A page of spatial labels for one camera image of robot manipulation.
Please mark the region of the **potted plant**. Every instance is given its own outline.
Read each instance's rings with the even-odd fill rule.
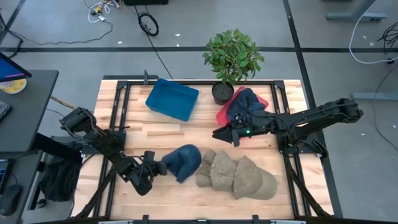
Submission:
[[[211,93],[218,105],[224,105],[234,94],[233,85],[242,78],[246,81],[249,73],[253,78],[256,71],[260,72],[257,61],[263,62],[264,56],[257,52],[256,43],[251,42],[250,36],[238,29],[217,34],[214,40],[210,38],[206,48],[209,52],[202,55],[205,65],[210,64],[212,71],[217,73],[216,78],[221,80],[213,85]]]

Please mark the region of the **wooden table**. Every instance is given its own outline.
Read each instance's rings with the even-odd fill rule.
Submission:
[[[117,82],[117,80],[101,82],[95,116],[98,126],[103,129],[109,127]],[[296,113],[307,109],[300,80],[285,80],[285,86],[290,112]],[[236,160],[248,156],[257,166],[276,176],[279,185],[277,194],[270,200],[250,198],[235,200],[231,193],[217,192],[212,188],[198,188],[194,175],[183,184],[179,184],[172,174],[168,174],[156,177],[153,189],[141,197],[130,183],[125,183],[118,177],[112,219],[142,219],[143,215],[149,215],[150,219],[161,220],[198,218],[242,220],[251,219],[252,215],[259,215],[260,219],[293,218],[286,171],[274,135],[267,134],[254,136],[252,139],[243,139],[239,147],[233,147],[232,144],[213,139],[211,136],[212,131],[219,128],[215,116],[221,106],[214,103],[210,85],[192,86],[200,93],[188,122],[151,111],[145,105],[145,101],[152,87],[144,85],[131,87],[126,116],[126,126],[130,126],[126,130],[126,154],[138,156],[143,155],[146,150],[153,150],[155,159],[161,160],[164,155],[182,145],[194,144],[202,154],[212,149],[214,151],[224,150],[232,159]],[[264,85],[251,85],[250,88],[269,102],[267,111],[275,111],[271,88],[264,88]],[[119,108],[123,102],[123,95],[122,93]],[[118,113],[116,124],[119,124],[118,119],[120,119],[121,112],[118,111]],[[328,213],[333,213],[320,159],[314,154],[301,154],[300,158],[307,188]],[[73,214],[77,214],[84,207],[96,190],[101,161],[102,156],[95,156],[82,168],[76,189]],[[300,214],[303,215],[302,200],[297,188],[296,194]]]

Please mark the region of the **monitor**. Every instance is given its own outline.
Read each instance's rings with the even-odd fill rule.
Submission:
[[[32,75],[17,65],[4,54],[0,53],[0,82],[30,78]]]

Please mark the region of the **concrete floor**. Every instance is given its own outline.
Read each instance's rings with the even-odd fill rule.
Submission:
[[[345,11],[359,1],[290,0],[301,47],[347,48],[354,24],[327,21],[330,11]],[[17,1],[2,0],[0,8],[6,22]],[[261,47],[294,47],[282,1],[271,0],[170,0],[166,6],[148,6],[157,19],[160,34],[152,38],[156,47],[201,47],[217,32],[239,28],[249,34]],[[360,24],[353,47],[382,47],[377,39],[384,29],[398,20],[394,0],[377,1],[372,12],[388,15],[378,23]],[[103,39],[87,44],[37,45],[25,41],[23,47],[150,47],[135,16],[125,7],[111,8],[105,14],[112,22],[113,32]],[[107,32],[108,24],[90,24],[83,1],[28,0],[11,30],[38,42],[86,40]],[[15,47],[16,40],[7,35],[0,47]],[[302,79],[294,52],[262,52],[266,61],[256,78]],[[202,52],[160,52],[162,60],[174,78],[213,78],[203,66]],[[322,104],[354,91],[374,91],[391,66],[385,63],[363,65],[349,53],[304,53],[304,60],[316,103]],[[364,61],[396,57],[382,53],[358,53]],[[60,71],[53,95],[90,110],[95,107],[103,75],[138,75],[146,69],[150,74],[168,78],[154,52],[27,52],[14,60],[26,69],[56,69]],[[381,91],[392,92],[398,82],[396,70]],[[375,130],[373,104],[358,101],[364,116],[356,124],[336,124],[325,129],[331,166],[345,218],[389,220],[398,222],[398,151],[385,142]],[[377,102],[377,122],[383,134],[398,144],[398,118],[395,102]],[[54,102],[49,108],[67,114],[69,110]],[[47,112],[39,131],[46,135],[66,135],[59,129],[59,115]],[[71,203],[52,203],[43,210],[26,212],[24,223],[59,220],[69,213]]]

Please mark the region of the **cap brim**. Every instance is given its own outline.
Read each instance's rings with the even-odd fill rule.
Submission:
[[[278,182],[270,172],[267,172],[259,167],[258,169],[262,177],[261,188],[256,193],[248,195],[246,197],[258,200],[269,200],[275,196],[278,189]]]

